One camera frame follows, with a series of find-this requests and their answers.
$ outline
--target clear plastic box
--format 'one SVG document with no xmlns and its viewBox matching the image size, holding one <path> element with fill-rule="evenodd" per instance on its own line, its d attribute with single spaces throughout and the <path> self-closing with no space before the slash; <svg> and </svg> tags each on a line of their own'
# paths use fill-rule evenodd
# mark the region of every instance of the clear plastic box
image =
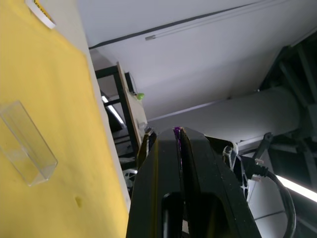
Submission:
<svg viewBox="0 0 317 238">
<path fill-rule="evenodd" d="M 29 186 L 49 180 L 57 159 L 23 105 L 0 105 L 0 149 Z"/>
</svg>

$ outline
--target yellow cloth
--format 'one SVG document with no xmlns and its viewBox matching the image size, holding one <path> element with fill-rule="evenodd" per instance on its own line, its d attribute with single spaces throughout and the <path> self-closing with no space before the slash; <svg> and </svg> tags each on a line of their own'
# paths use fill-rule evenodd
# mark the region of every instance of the yellow cloth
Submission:
<svg viewBox="0 0 317 238">
<path fill-rule="evenodd" d="M 0 238 L 125 237 L 128 212 L 85 56 L 23 0 L 1 0 L 0 103 L 16 100 L 58 166 L 28 187 L 0 154 Z"/>
</svg>

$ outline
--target white ceiling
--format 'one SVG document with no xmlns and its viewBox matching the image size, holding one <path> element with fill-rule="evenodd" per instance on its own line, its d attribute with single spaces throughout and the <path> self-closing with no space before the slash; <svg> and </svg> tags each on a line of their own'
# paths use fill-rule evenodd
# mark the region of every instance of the white ceiling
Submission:
<svg viewBox="0 0 317 238">
<path fill-rule="evenodd" d="M 171 21 L 251 2 L 79 0 L 79 8 L 92 46 Z M 95 69 L 119 61 L 133 75 L 138 92 L 145 93 L 147 118 L 153 119 L 253 92 L 281 47 L 316 27 L 317 0 L 264 0 L 90 51 Z M 176 33 L 171 31 L 170 35 L 145 40 L 146 36 L 164 35 L 169 30 Z"/>
</svg>

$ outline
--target fluorescent light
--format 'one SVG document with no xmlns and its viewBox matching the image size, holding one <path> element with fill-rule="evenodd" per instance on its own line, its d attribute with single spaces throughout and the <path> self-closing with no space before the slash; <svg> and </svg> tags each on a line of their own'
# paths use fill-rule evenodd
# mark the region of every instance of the fluorescent light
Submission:
<svg viewBox="0 0 317 238">
<path fill-rule="evenodd" d="M 107 103 L 109 102 L 108 99 L 105 97 L 105 96 L 102 96 L 101 99 L 103 100 L 104 103 Z M 109 110 L 112 112 L 112 114 L 117 118 L 117 120 L 123 125 L 125 126 L 124 124 L 124 121 L 122 120 L 122 118 L 120 117 L 120 115 L 118 114 L 118 112 L 114 109 L 114 107 L 112 105 L 110 106 L 107 106 L 107 108 L 109 108 Z"/>
<path fill-rule="evenodd" d="M 306 198 L 311 199 L 314 202 L 317 202 L 317 193 L 310 191 L 309 189 L 302 187 L 294 182 L 291 182 L 290 180 L 287 180 L 285 178 L 282 178 L 280 176 L 277 176 L 277 178 L 281 181 L 281 183 L 289 188 L 290 190 L 293 190 L 294 192 L 299 193 L 300 195 L 305 196 Z"/>
</svg>

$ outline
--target green object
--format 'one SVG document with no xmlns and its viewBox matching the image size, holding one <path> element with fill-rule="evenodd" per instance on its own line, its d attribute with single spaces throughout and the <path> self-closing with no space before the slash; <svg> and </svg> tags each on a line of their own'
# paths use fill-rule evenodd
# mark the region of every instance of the green object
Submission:
<svg viewBox="0 0 317 238">
<path fill-rule="evenodd" d="M 144 98 L 144 93 L 138 93 L 137 94 L 137 99 L 142 100 Z"/>
</svg>

